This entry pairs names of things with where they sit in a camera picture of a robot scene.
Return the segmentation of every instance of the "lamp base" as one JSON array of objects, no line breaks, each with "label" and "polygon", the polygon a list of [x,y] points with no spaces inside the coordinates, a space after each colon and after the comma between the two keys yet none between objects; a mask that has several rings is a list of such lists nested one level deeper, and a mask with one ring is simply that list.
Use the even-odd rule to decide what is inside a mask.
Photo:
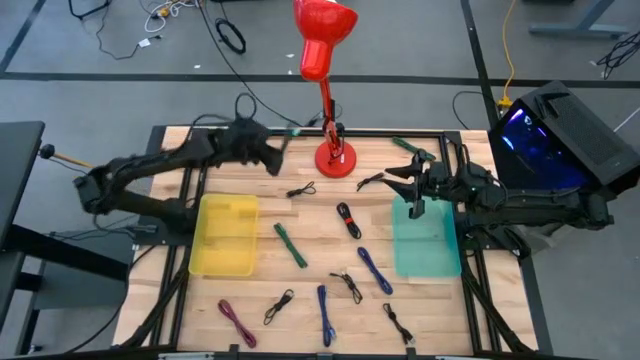
[{"label": "lamp base", "polygon": [[329,144],[325,141],[318,146],[316,150],[316,168],[320,173],[330,178],[343,178],[353,171],[356,167],[356,151],[353,146],[343,144],[344,151],[342,155],[331,161],[331,150]]}]

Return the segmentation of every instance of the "red desk lamp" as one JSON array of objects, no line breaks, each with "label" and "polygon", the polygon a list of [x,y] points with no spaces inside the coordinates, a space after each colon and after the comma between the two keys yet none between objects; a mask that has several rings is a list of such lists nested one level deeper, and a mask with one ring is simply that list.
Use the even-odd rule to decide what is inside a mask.
[{"label": "red desk lamp", "polygon": [[345,177],[356,167],[356,152],[344,141],[344,126],[336,123],[329,67],[333,48],[351,33],[358,14],[331,0],[293,0],[293,12],[304,38],[300,73],[306,80],[320,83],[322,92],[326,141],[316,150],[316,167],[324,176]]}]

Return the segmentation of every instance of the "lamp shade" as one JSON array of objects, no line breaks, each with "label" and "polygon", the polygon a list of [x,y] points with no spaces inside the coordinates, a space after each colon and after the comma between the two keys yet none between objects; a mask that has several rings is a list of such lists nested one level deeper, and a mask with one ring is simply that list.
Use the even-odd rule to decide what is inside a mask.
[{"label": "lamp shade", "polygon": [[304,38],[300,74],[320,82],[329,74],[333,48],[351,33],[358,14],[330,0],[293,0],[293,11]]}]

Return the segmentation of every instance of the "blue cable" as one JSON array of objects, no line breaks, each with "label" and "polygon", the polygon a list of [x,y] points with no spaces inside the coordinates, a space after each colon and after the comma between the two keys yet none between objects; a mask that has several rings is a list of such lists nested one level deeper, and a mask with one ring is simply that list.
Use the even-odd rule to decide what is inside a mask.
[{"label": "blue cable", "polygon": [[380,288],[382,288],[382,291],[384,291],[384,293],[387,295],[393,294],[393,288],[391,287],[391,284],[389,284],[387,279],[385,279],[384,276],[380,274],[380,271],[376,269],[376,265],[373,263],[373,260],[371,260],[371,256],[369,255],[367,249],[363,248],[362,246],[359,247],[358,255],[360,255],[362,261],[367,264],[367,266],[369,267],[369,271],[371,271],[373,276],[378,281],[378,284],[380,285]]},{"label": "blue cable", "polygon": [[327,287],[318,286],[318,300],[320,300],[320,311],[322,312],[322,340],[324,346],[331,346],[331,339],[336,338],[336,331],[331,327],[329,316],[327,315]]}]

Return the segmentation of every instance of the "yellow cable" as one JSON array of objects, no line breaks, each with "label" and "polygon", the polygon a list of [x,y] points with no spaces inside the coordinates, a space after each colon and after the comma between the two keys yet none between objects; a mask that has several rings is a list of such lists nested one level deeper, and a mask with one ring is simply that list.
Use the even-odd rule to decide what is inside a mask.
[{"label": "yellow cable", "polygon": [[504,23],[502,23],[502,45],[504,46],[504,55],[507,58],[509,67],[511,68],[511,76],[509,76],[509,80],[507,80],[507,83],[504,85],[504,90],[502,92],[502,100],[498,102],[498,105],[503,105],[507,107],[513,104],[511,99],[509,99],[508,89],[509,89],[509,84],[511,84],[511,81],[516,75],[516,68],[513,66],[513,63],[511,62],[511,56],[509,55],[509,47],[507,46],[507,22],[509,21],[509,17],[511,16],[511,11],[513,11],[513,7],[515,4],[516,4],[516,0],[512,0],[511,6],[509,6],[509,11],[507,12],[507,16],[505,16],[504,18]]}]

